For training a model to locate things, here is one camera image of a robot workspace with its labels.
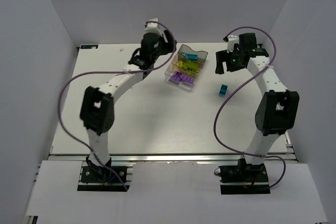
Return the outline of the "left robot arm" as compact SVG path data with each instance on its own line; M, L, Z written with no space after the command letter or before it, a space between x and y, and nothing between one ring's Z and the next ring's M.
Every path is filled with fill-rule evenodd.
M135 84L144 80L154 68L159 56L174 51L176 41L165 29L148 31L125 67L125 74L117 74L106 83L86 88L80 110L80 119L87 130L89 146L88 166L100 169L111 166L108 151L108 131L114 123L114 105Z

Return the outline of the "teal long lego brick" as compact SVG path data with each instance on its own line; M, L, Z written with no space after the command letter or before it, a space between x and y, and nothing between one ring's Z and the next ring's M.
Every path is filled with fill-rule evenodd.
M198 55L197 54L182 53L182 56L184 56L186 59L188 59L190 61L198 60Z

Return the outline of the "green long lego brick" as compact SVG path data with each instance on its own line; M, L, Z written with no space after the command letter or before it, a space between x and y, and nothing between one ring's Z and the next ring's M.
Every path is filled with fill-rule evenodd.
M188 71L194 71L194 72L198 72L198 64L188 61L185 63L185 66L187 68Z

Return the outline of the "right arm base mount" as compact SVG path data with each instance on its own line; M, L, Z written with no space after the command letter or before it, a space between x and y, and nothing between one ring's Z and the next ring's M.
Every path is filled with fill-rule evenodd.
M264 164L247 164L240 158L236 165L223 165L214 170L220 178L222 195L262 195L270 194L270 186Z

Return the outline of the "purple long lego brick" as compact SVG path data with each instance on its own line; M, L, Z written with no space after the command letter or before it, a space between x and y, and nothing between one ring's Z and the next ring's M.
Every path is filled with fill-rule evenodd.
M184 75L182 78L182 82L188 83L188 84L193 84L195 79L191 76Z

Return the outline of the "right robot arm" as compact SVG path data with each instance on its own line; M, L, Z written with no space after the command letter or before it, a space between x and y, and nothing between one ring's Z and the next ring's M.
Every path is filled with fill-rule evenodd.
M273 58L257 43L254 33L229 35L224 41L227 48L216 53L216 74L247 69L262 95L255 113L256 132L241 155L246 164L259 166L273 143L293 128L300 97L280 81L272 67Z

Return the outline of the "purple sloped lego brick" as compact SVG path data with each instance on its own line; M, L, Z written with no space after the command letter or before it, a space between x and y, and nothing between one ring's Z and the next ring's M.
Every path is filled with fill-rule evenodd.
M179 85L182 81L182 78L183 78L183 74L178 72L178 71L175 71L169 78L169 82L172 82L176 85Z

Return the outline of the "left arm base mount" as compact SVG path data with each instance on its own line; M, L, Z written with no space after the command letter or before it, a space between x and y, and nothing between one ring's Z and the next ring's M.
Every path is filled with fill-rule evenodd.
M77 191L107 191L126 192L132 180L132 168L130 166L111 166L111 160L106 163L112 172L105 167L93 164L89 157L86 157L86 164L82 165Z

